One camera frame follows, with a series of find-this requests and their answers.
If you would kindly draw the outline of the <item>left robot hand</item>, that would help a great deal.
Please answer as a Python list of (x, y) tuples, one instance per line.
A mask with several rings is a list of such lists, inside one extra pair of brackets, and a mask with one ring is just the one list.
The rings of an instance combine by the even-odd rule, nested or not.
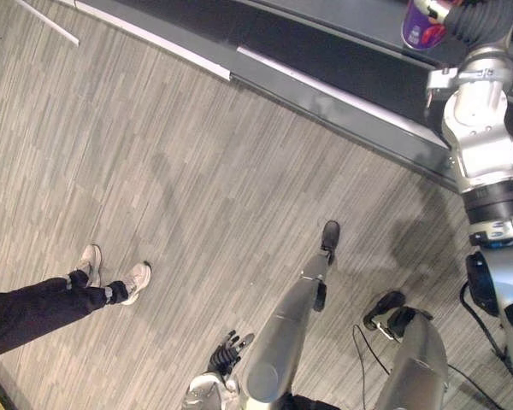
[(211, 354), (207, 371), (217, 373), (223, 377), (230, 375), (233, 372), (233, 368), (241, 360), (241, 352), (254, 339), (254, 333), (248, 333), (244, 337), (240, 337), (235, 330), (229, 331)]

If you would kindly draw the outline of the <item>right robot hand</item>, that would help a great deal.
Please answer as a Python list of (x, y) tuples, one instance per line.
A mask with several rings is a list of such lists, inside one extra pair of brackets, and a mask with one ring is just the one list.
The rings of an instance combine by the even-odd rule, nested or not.
[(458, 5), (450, 1), (414, 1), (414, 5), (467, 46), (510, 41), (513, 0), (462, 1)]

